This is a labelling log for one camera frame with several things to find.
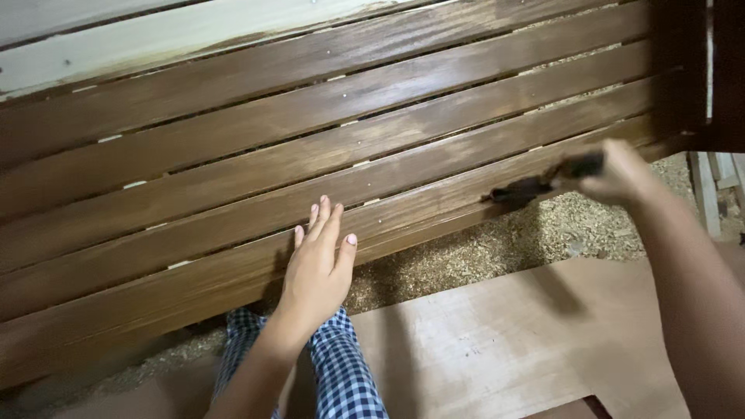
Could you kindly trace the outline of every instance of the wooden bench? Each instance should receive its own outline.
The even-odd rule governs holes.
[[[503,213],[482,194],[582,145],[705,148],[697,4],[675,32],[646,1],[413,1],[9,98],[0,388],[260,299],[321,194],[364,263]]]

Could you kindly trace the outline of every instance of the plywood board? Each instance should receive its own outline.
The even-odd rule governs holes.
[[[686,418],[650,268],[570,259],[352,318],[392,418],[523,418],[595,394]]]

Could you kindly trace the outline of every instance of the paintbrush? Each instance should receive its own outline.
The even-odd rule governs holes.
[[[576,156],[565,157],[561,162],[551,166],[541,175],[516,180],[504,188],[494,188],[481,199],[503,204],[509,211],[526,207],[538,195],[555,190],[556,179],[581,179],[596,176],[603,171],[605,155],[602,151],[593,151]]]

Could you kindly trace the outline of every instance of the wooden plank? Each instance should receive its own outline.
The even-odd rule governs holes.
[[[602,418],[690,417],[646,260],[565,260],[352,322],[392,418],[516,419],[588,393]]]
[[[352,209],[345,214],[343,233],[354,231],[363,251],[371,237],[476,204],[492,187],[539,173],[555,156],[608,136],[628,138],[637,145],[653,138],[648,118],[626,120]],[[259,299],[266,284],[282,276],[291,235],[277,233],[0,324],[0,388]]]
[[[0,45],[65,31],[183,0],[7,0],[0,4]]]
[[[745,154],[733,153],[732,160],[735,163],[735,174],[738,177],[735,194],[737,194],[740,208],[745,208]]]
[[[732,164],[730,153],[708,153],[708,162],[714,180],[719,181],[735,174],[735,166]]]
[[[740,180],[738,179],[738,176],[736,174],[733,174],[732,176],[725,177],[722,180],[717,181],[717,189],[727,189],[727,188],[734,188],[735,186],[740,184]]]
[[[320,174],[335,167],[365,161],[376,154],[389,152],[398,147],[411,146],[429,137],[507,115],[517,110],[512,104],[511,95],[524,96],[519,109],[528,110],[530,106],[538,106],[591,89],[638,78],[648,71],[648,47],[647,42],[635,42],[632,45],[591,57],[552,66],[549,72],[537,72],[535,77],[525,75],[496,84],[487,84],[415,107],[393,111],[385,116],[365,119],[341,129],[318,133],[293,142],[216,162],[196,170],[175,174],[155,180],[146,188],[156,188],[161,191],[155,193],[153,190],[150,193],[154,197],[159,197],[160,193],[173,190],[173,188],[183,188],[187,185],[193,187],[219,177],[239,176],[234,183],[212,190],[209,197],[201,196],[198,207],[184,202],[172,206],[181,213],[214,207],[224,201],[235,200],[263,189]],[[562,83],[556,83],[556,79],[561,79]],[[530,90],[530,95],[522,92],[525,89]],[[493,96],[496,94],[504,98],[504,103],[494,100]],[[458,121],[454,122],[451,109],[456,106],[459,110],[467,107],[467,111],[455,113]],[[416,124],[419,130],[409,130],[410,124]],[[374,141],[378,138],[387,140],[385,142]],[[316,151],[317,148],[324,151],[327,148],[346,149],[349,153],[329,155],[327,152],[319,153]],[[285,170],[285,164],[293,162],[294,154],[301,149],[301,154],[308,156],[314,164],[303,165],[293,171]],[[44,205],[61,203],[75,196],[91,195],[113,186],[113,181],[123,180],[122,177],[112,180],[112,177],[117,176],[113,173],[117,168],[136,170],[137,165],[117,164],[116,154],[95,153],[94,151],[97,150],[95,147],[79,149],[38,160],[0,174],[0,195],[13,197],[12,200],[0,203],[0,214],[12,216],[39,209]],[[104,164],[102,160],[111,160],[111,164]],[[250,176],[247,176],[247,168],[251,168]],[[86,172],[90,170],[98,171],[100,175],[86,175]],[[142,189],[134,191],[135,189],[125,193],[129,195],[127,200],[132,200],[132,194],[142,193]],[[183,195],[183,198],[185,197],[191,198],[190,195]],[[163,213],[161,216],[167,218],[173,214],[173,212]]]
[[[650,85],[637,81],[15,271],[0,277],[0,294],[23,304],[0,308],[0,321],[299,223],[308,212],[303,203],[323,193],[361,203],[639,114],[650,108]]]
[[[118,150],[114,153],[118,155],[115,162],[122,165],[126,162],[127,164],[153,164],[153,166],[160,165],[158,167],[161,167],[166,163],[169,165],[175,162],[182,165],[194,163],[197,155],[200,159],[217,157],[247,146],[285,138],[370,112],[378,109],[382,105],[381,102],[385,103],[385,106],[393,106],[400,101],[408,101],[438,93],[444,89],[451,89],[455,87],[453,84],[459,81],[463,84],[470,84],[488,79],[500,72],[514,71],[520,66],[532,66],[532,63],[550,60],[551,58],[548,57],[592,49],[598,44],[606,43],[607,40],[603,38],[610,32],[614,35],[608,37],[615,40],[620,39],[617,36],[623,37],[624,33],[629,36],[631,33],[641,33],[643,31],[634,29],[634,27],[644,26],[638,23],[639,19],[644,18],[643,9],[643,4],[627,4],[564,19],[552,25],[543,25],[535,30],[520,31],[496,40],[469,44],[416,59],[421,65],[414,65],[414,60],[397,63],[326,84],[147,130],[132,135],[128,139],[105,142],[94,147],[106,147],[108,150],[115,148]],[[634,16],[638,19],[628,20]],[[471,61],[468,57],[478,59]],[[299,110],[299,113],[288,110]],[[96,175],[112,170],[112,167],[106,167]],[[23,237],[31,230],[38,231],[43,225],[47,227],[43,227],[42,230],[54,225],[66,224],[69,227],[75,225],[73,229],[64,234],[55,230],[54,240],[44,243],[44,246],[54,248],[51,252],[37,247],[40,243],[36,243],[34,245],[36,250],[32,249],[31,253],[20,255],[19,253],[26,251],[12,247],[15,250],[9,249],[8,252],[12,251],[15,254],[11,255],[6,252],[6,246],[0,245],[3,246],[0,251],[0,266],[8,266],[16,254],[27,260],[20,265],[17,262],[10,263],[14,267],[19,267],[26,263],[40,261],[38,259],[40,253],[46,252],[48,259],[173,219],[178,214],[170,214],[168,219],[162,218],[157,206],[152,204],[153,197],[156,195],[152,195],[150,190],[158,181],[79,201],[0,227],[2,236]],[[132,196],[131,194],[135,191],[138,196],[145,199],[126,198]],[[111,204],[113,201],[121,206],[114,208]],[[112,210],[119,211],[123,216],[115,219],[99,217]],[[99,217],[102,224],[94,224],[90,216]]]
[[[191,4],[0,51],[0,92],[17,97],[60,83],[160,66],[421,3],[425,1],[390,5],[370,0],[212,0]]]
[[[0,126],[28,143],[16,146],[18,161],[601,2],[456,1],[394,13],[10,108],[0,111]]]
[[[722,230],[719,223],[717,186],[711,174],[711,166],[704,151],[691,151],[691,176],[694,180],[694,195],[701,224],[711,237],[718,237]]]

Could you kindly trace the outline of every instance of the stained wood slat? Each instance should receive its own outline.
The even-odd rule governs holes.
[[[575,18],[577,21],[568,19],[556,26],[465,45],[38,160],[0,177],[0,193],[14,197],[0,203],[0,217],[45,209],[134,180],[159,177],[165,171],[241,148],[608,42],[638,37],[647,27],[640,19],[644,11],[643,4],[633,4],[598,16],[593,13]],[[592,22],[593,26],[575,28],[583,22]],[[597,38],[598,31],[606,35]],[[529,46],[538,39],[542,46],[550,45],[538,50]]]
[[[513,96],[516,106],[520,98]],[[308,212],[302,204],[323,193],[345,204],[368,201],[607,125],[642,113],[650,105],[650,81],[637,81],[594,98],[488,125],[16,271],[0,277],[0,294],[23,304],[0,307],[0,321],[296,224]]]
[[[0,157],[0,166],[609,2],[456,1],[249,48],[1,111],[0,126],[4,127],[5,135],[18,141],[8,145]],[[38,124],[40,119],[45,123]]]
[[[362,251],[370,237],[473,205],[492,187],[535,174],[579,145],[607,136],[637,145],[649,142],[649,125],[646,117],[630,119],[353,209],[345,214],[343,234],[357,233]],[[291,234],[285,231],[0,324],[0,388],[258,299],[266,283],[282,275],[278,267],[287,261]]]
[[[381,106],[393,106],[641,36],[647,27],[645,10],[646,4],[632,3],[564,19],[176,122],[91,149],[105,148],[109,153],[102,151],[102,155],[117,156],[100,173],[115,171],[116,166],[124,163],[136,166],[170,165],[176,161],[193,163],[195,155],[202,159],[216,157],[237,148],[343,121]],[[156,195],[151,191],[156,182],[79,201],[1,226],[0,236],[13,240],[0,243],[0,271],[50,259],[185,215],[183,212],[164,215],[153,204]],[[50,235],[51,239],[40,240],[44,235]]]

